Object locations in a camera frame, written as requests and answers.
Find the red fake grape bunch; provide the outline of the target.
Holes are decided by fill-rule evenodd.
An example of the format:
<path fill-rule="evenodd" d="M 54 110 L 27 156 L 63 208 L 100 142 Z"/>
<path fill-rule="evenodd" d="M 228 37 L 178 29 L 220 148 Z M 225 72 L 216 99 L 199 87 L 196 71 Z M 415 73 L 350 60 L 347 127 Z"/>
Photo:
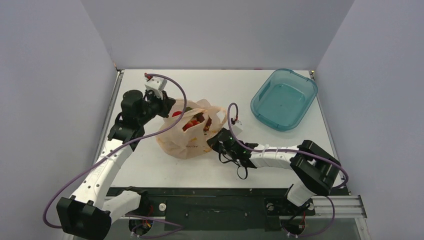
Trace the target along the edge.
<path fill-rule="evenodd" d="M 185 132 L 187 129 L 189 129 L 189 128 L 193 127 L 193 126 L 196 126 L 196 125 L 198 125 L 198 124 L 200 124 L 200 123 L 201 123 L 200 121 L 198 121 L 198 120 L 196 120 L 196 119 L 193 119 L 193 120 L 191 120 L 191 121 L 187 122 L 187 123 L 183 126 L 182 130 Z"/>

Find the teal plastic tray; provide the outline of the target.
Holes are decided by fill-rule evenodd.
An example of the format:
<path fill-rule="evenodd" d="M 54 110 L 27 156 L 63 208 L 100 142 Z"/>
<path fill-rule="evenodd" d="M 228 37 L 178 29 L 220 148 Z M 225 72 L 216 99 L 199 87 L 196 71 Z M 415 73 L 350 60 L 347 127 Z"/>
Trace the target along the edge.
<path fill-rule="evenodd" d="M 279 132 L 296 128 L 318 93 L 316 83 L 291 69 L 275 70 L 250 102 L 262 124 Z"/>

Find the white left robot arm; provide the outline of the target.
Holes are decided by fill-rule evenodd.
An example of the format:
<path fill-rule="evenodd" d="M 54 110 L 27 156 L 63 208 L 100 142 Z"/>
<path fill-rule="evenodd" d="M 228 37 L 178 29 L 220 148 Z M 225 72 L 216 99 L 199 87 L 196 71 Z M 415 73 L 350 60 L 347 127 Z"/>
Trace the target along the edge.
<path fill-rule="evenodd" d="M 86 240 L 103 240 L 112 224 L 126 213 L 143 215 L 149 210 L 143 191 L 134 187 L 110 200 L 106 196 L 123 163 L 144 136 L 144 126 L 156 116 L 167 118 L 175 103 L 164 90 L 129 90 L 123 94 L 121 111 L 93 169 L 85 174 L 83 183 L 70 197 L 61 197 L 56 205 L 65 233 Z"/>

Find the orange translucent plastic bag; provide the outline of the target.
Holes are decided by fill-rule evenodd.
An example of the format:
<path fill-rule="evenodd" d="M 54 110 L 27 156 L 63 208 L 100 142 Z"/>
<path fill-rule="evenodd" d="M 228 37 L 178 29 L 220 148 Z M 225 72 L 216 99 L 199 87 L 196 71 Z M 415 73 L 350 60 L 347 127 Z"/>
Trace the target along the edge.
<path fill-rule="evenodd" d="M 207 140 L 213 138 L 227 123 L 227 110 L 220 106 L 211 105 L 206 99 L 197 102 L 188 101 L 185 112 L 172 117 L 176 111 L 182 111 L 184 100 L 177 99 L 169 117 L 163 119 L 160 130 L 165 132 L 157 135 L 156 142 L 168 155 L 177 159 L 191 159 L 210 152 L 212 149 Z M 183 131 L 183 126 L 192 120 L 195 115 L 203 113 L 205 120 L 198 125 Z"/>

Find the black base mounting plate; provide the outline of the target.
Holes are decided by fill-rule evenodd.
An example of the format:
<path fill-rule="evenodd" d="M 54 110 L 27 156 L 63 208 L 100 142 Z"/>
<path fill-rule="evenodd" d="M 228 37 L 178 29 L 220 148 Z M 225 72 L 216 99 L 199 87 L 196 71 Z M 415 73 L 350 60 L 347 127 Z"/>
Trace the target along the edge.
<path fill-rule="evenodd" d="M 319 197 L 303 207 L 285 199 L 286 188 L 141 188 L 141 203 L 131 215 L 163 217 L 166 230 L 279 231 L 302 217 L 319 215 Z"/>

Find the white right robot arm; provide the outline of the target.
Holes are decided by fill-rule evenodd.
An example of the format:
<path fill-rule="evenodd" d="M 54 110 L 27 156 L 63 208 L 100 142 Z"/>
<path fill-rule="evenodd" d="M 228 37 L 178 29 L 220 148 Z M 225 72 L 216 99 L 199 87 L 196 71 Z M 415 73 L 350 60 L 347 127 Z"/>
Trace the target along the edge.
<path fill-rule="evenodd" d="M 207 144 L 220 158 L 225 158 L 223 163 L 234 163 L 244 170 L 293 171 L 299 180 L 282 199 L 282 207 L 289 214 L 296 213 L 311 197 L 328 196 L 341 171 L 340 162 L 311 140 L 289 147 L 268 146 L 240 141 L 223 128 Z"/>

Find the red fake apple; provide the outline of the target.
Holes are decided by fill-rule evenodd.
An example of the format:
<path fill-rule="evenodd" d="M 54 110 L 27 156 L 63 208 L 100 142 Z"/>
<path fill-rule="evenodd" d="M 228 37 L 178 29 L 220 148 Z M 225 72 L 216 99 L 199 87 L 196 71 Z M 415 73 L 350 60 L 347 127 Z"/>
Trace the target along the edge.
<path fill-rule="evenodd" d="M 172 114 L 172 117 L 176 117 L 176 116 L 179 116 L 179 115 L 181 115 L 182 114 L 182 111 L 175 111 L 173 114 Z"/>

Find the dark purple fake fruit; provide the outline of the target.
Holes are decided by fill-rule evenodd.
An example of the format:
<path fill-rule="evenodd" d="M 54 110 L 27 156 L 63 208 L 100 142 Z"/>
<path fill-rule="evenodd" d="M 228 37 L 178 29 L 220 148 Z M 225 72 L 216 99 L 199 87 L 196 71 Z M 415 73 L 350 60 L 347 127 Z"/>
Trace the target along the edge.
<path fill-rule="evenodd" d="M 199 123 L 202 123 L 205 120 L 204 114 L 203 113 L 197 113 L 195 116 L 195 120 Z"/>

